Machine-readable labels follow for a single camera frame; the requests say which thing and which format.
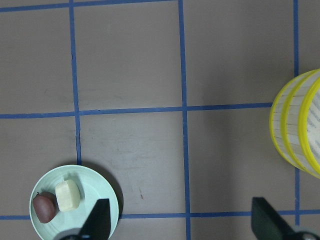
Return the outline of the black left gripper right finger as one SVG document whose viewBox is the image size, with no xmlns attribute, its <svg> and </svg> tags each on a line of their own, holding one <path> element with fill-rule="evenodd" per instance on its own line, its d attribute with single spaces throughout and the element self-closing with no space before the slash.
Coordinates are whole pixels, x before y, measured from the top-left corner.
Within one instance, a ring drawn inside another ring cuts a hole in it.
<svg viewBox="0 0 320 240">
<path fill-rule="evenodd" d="M 264 197 L 252 198 L 251 229 L 257 240 L 284 240 L 293 234 L 290 225 Z"/>
</svg>

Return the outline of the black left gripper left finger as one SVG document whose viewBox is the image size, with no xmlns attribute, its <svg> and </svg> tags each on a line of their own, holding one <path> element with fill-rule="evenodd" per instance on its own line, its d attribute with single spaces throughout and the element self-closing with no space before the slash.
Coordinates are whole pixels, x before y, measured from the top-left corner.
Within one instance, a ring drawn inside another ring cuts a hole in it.
<svg viewBox="0 0 320 240">
<path fill-rule="evenodd" d="M 98 199 L 82 226 L 81 240 L 107 240 L 111 233 L 111 210 L 108 198 Z"/>
</svg>

